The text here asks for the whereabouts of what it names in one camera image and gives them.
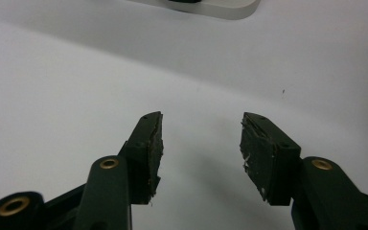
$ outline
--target white surface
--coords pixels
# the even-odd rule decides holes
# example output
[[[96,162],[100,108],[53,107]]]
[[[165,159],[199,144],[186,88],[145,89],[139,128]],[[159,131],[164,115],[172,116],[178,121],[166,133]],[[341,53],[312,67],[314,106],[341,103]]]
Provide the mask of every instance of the white surface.
[[[197,3],[180,3],[170,0],[128,1],[229,20],[239,20],[250,16],[260,3],[260,0],[203,0]]]
[[[164,113],[140,229],[293,229],[242,170],[260,113],[368,194],[368,1],[267,0],[240,21],[116,0],[0,0],[0,198],[85,182],[140,116]]]

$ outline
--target white object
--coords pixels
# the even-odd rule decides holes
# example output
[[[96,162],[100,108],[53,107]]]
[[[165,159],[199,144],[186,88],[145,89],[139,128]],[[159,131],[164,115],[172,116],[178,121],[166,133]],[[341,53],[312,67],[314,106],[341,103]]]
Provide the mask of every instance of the white object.
[[[260,0],[203,0],[198,3],[178,3],[169,0],[129,1],[229,20],[239,20],[250,16],[260,3]]]

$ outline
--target white table surface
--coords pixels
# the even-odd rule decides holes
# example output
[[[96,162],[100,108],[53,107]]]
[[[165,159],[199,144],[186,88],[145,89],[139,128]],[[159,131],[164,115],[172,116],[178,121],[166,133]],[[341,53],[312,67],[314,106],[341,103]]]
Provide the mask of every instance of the white table surface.
[[[242,169],[245,111],[368,194],[368,1],[263,0],[240,21],[123,0],[0,0],[0,198],[50,200],[162,111],[140,229],[293,229]]]

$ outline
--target brass ring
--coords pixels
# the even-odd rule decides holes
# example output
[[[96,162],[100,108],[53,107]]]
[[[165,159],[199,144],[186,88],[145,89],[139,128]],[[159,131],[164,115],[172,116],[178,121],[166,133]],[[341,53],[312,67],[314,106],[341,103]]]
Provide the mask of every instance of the brass ring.
[[[30,202],[27,196],[15,197],[0,207],[0,216],[9,217],[15,215],[28,207]]]
[[[109,170],[112,168],[115,168],[119,165],[119,161],[117,159],[105,159],[103,162],[101,162],[101,168],[104,170]]]
[[[320,170],[331,170],[333,168],[333,166],[329,162],[324,160],[315,159],[311,162],[316,168]]]

